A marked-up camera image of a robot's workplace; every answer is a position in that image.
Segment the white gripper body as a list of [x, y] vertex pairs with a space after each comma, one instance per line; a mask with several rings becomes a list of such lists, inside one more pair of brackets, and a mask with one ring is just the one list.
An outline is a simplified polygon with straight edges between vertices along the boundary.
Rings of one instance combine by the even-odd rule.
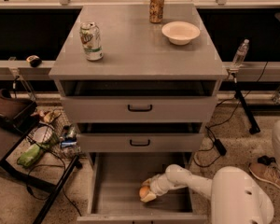
[[166, 194], [173, 187], [173, 183], [168, 180], [166, 174], [154, 175], [150, 179], [149, 185], [150, 185], [150, 190], [156, 196], [162, 196]]

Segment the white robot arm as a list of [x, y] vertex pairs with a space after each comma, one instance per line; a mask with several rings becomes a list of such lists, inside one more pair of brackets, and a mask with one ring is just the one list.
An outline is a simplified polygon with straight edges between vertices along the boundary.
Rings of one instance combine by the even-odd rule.
[[143, 203], [151, 202], [169, 190], [190, 188], [211, 202], [212, 224], [271, 224], [273, 203], [264, 190], [242, 169], [226, 166], [212, 179], [194, 175], [177, 165], [164, 174], [144, 181], [139, 190]]

